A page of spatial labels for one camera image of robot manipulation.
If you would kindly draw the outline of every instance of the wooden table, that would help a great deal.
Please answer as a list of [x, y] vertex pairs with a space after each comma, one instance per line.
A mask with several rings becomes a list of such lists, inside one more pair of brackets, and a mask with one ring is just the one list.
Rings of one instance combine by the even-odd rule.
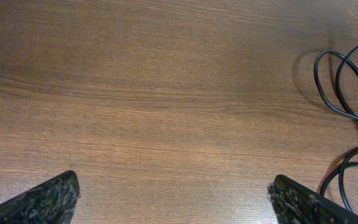
[[277, 174], [317, 190], [358, 146], [312, 74], [357, 44], [358, 1], [0, 0], [0, 203], [71, 169], [72, 223], [275, 223]]

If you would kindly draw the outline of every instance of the brown wooden surface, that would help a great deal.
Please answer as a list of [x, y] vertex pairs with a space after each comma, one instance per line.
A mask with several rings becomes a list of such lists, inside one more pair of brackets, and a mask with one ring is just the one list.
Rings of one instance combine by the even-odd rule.
[[0, 203], [72, 169], [73, 223], [275, 223], [277, 174], [317, 190], [358, 146], [312, 75], [357, 44], [358, 1], [0, 0]]

